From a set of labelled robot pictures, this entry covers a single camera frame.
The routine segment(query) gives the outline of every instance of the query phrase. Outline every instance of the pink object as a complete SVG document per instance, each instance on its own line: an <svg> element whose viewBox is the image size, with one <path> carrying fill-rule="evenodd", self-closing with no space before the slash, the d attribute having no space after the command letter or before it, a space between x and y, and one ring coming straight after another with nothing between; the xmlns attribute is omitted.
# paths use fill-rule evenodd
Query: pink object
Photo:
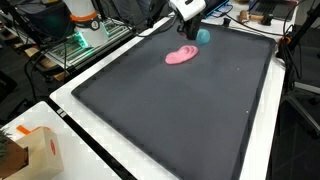
<svg viewBox="0 0 320 180"><path fill-rule="evenodd" d="M199 50L196 46L182 46L178 51L169 53L166 57L167 64L180 64L192 59Z"/></svg>

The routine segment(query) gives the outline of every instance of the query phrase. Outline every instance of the floor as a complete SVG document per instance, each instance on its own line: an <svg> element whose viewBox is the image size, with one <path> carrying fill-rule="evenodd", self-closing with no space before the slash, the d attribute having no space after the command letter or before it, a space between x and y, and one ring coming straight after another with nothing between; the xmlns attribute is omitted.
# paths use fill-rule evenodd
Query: floor
<svg viewBox="0 0 320 180"><path fill-rule="evenodd" d="M137 5L131 1L137 19L141 19L141 13ZM297 24L302 24L306 18L306 12L312 1L306 1L298 11ZM310 30L301 41L303 58L303 78L301 82L320 87L320 59L317 53L320 52L320 30ZM3 102L0 103L0 124L10 120L8 115L23 99L32 99L30 84L23 72L23 66L27 58L16 54L12 48L4 46L0 49L0 70L7 73L18 83L18 87ZM299 51L295 53L295 62L299 62ZM42 76L34 73L35 84L41 91L37 94L47 100L47 96L60 87L61 82L45 83ZM296 91L296 97L303 106L320 123L320 103L312 105L310 98L313 94L303 91ZM20 112L28 106L20 107ZM320 180L320 140L314 139L308 133L308 126L297 112L287 103L279 108L278 123L275 138L270 156L270 169L267 179L270 180Z"/></svg>

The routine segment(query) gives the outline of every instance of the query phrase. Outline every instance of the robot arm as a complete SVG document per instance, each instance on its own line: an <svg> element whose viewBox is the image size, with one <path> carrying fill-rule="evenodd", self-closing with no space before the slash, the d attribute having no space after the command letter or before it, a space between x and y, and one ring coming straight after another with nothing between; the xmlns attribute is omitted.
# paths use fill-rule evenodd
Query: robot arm
<svg viewBox="0 0 320 180"><path fill-rule="evenodd" d="M202 20L202 11L206 8L206 0L151 0L148 27L153 26L166 3L180 19L178 33L189 40L195 40Z"/></svg>

